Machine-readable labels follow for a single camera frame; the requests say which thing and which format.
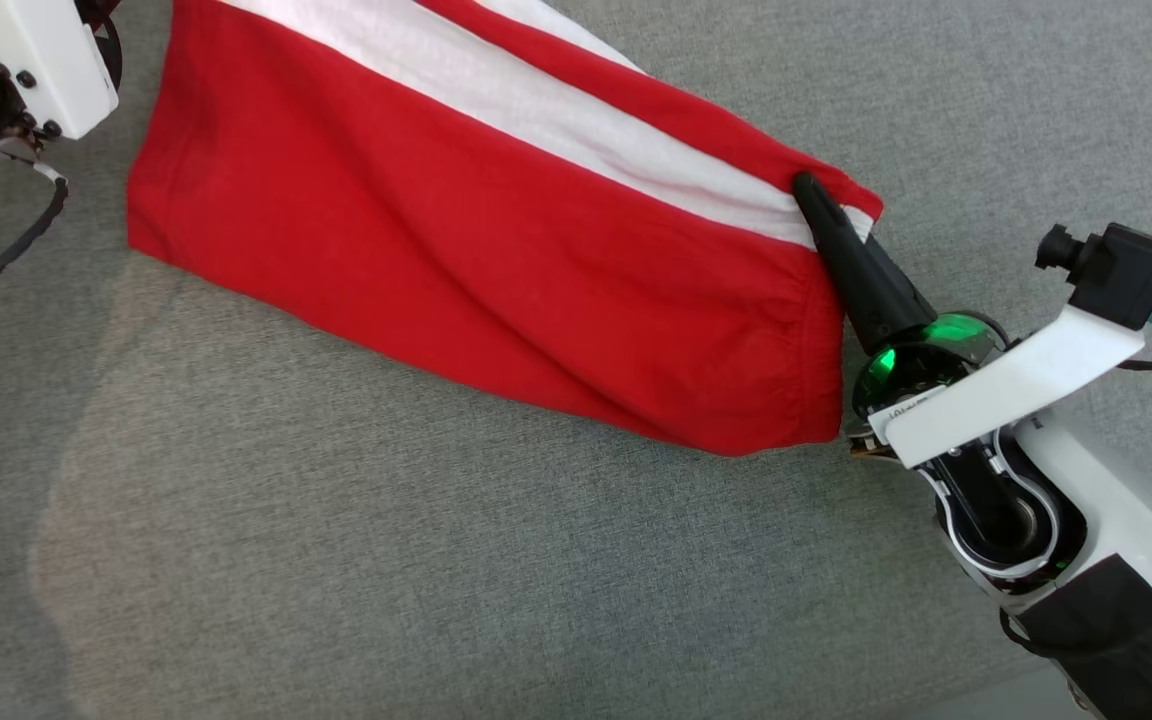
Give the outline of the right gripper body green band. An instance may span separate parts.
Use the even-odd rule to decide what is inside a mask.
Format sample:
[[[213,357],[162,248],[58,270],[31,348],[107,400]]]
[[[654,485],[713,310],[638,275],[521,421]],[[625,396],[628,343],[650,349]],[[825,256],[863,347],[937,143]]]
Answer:
[[[934,323],[890,340],[861,367],[852,384],[855,420],[846,429],[852,454],[888,454],[869,416],[941,386],[958,382],[1011,347],[1009,333],[984,313],[938,314]]]

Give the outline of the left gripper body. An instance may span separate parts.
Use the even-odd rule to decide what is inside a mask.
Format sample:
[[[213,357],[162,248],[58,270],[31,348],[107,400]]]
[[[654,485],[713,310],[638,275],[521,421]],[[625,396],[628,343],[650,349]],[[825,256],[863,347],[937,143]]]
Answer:
[[[124,68],[122,38],[119,36],[113,20],[113,13],[119,3],[119,0],[76,1],[79,18],[93,33],[97,50],[99,50],[104,65],[108,69],[111,85],[115,91],[122,86]]]

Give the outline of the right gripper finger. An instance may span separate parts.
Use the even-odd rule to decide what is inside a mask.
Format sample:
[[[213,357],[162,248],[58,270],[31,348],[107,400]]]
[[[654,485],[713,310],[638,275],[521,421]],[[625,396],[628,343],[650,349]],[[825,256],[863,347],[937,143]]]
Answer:
[[[812,229],[814,250],[865,355],[877,356],[934,323],[933,306],[872,234],[856,232],[846,210],[814,174],[796,174],[791,195]]]

